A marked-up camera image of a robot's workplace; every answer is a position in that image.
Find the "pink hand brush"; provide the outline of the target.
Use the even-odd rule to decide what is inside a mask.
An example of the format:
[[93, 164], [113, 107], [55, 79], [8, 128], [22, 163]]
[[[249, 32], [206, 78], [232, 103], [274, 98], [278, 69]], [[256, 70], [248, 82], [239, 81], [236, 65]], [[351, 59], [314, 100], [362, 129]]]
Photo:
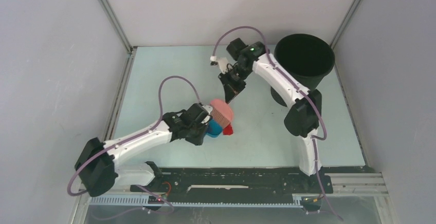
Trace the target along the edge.
[[221, 99], [213, 99], [210, 102], [213, 108], [211, 116], [213, 120], [222, 128], [225, 129], [231, 124], [234, 119], [234, 112], [231, 107]]

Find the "blue plastic dustpan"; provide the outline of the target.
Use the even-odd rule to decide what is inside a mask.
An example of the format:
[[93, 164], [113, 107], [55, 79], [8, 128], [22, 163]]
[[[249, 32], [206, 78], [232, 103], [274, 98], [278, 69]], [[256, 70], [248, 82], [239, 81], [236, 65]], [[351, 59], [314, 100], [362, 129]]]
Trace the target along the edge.
[[216, 123], [213, 119], [211, 119], [209, 121], [209, 125], [206, 130], [206, 135], [211, 138], [216, 138], [222, 133], [222, 131], [223, 128], [218, 123]]

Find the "red paper scrap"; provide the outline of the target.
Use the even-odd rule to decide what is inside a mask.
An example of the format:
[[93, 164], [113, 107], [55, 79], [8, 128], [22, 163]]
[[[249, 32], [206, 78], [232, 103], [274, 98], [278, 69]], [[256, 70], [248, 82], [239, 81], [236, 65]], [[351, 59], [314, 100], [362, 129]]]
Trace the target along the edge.
[[225, 136], [231, 136], [233, 135], [234, 131], [233, 131], [233, 127], [231, 124], [227, 125], [225, 128], [223, 128], [222, 131], [223, 135]]

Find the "black plastic trash bin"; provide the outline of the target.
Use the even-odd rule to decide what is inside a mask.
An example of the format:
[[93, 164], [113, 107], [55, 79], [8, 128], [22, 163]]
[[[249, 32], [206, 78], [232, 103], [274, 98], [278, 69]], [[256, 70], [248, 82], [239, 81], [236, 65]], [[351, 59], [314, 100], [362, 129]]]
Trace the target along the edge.
[[304, 33], [282, 38], [276, 44], [273, 55], [294, 79], [309, 90], [315, 90], [335, 65], [335, 54], [330, 45]]

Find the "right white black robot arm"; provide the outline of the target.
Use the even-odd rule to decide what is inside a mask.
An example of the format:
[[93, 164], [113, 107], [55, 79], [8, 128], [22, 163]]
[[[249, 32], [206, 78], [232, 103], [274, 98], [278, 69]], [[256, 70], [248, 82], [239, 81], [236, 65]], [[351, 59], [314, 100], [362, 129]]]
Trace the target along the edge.
[[320, 185], [316, 175], [321, 167], [316, 141], [318, 127], [324, 126], [319, 110], [321, 93], [309, 90], [287, 73], [261, 42], [246, 45], [237, 38], [227, 46], [227, 51], [235, 60], [234, 64], [227, 58], [218, 58], [215, 51], [210, 57], [211, 64], [220, 68], [219, 80], [224, 88], [225, 102], [230, 103], [245, 89], [245, 80], [251, 73], [265, 80], [289, 109], [284, 119], [286, 129], [301, 140], [299, 169], [305, 174], [300, 176], [299, 185], [305, 192], [314, 191]]

